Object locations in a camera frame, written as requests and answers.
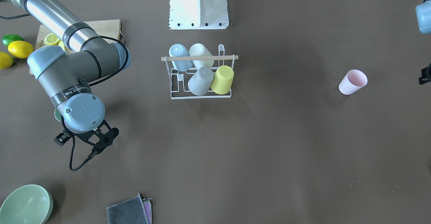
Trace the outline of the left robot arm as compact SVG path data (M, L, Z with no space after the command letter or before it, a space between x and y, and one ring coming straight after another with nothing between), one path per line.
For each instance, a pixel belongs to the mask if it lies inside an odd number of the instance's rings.
M422 3L417 5L416 18L419 32L422 34L431 33L431 0L422 0Z

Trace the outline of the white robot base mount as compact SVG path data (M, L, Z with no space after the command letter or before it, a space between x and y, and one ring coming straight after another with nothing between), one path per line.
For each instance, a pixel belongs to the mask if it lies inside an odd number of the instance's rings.
M171 30L220 30L229 27L227 0L170 0Z

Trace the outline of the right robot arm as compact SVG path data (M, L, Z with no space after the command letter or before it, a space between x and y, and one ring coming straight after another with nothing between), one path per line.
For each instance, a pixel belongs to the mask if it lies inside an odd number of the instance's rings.
M127 47L108 43L58 0L1 0L24 9L60 38L72 51L42 46L27 59L34 77L60 112L64 131L56 137L63 145L74 136L93 146L89 158L101 153L119 134L105 121L105 106L91 86L116 75L130 64Z

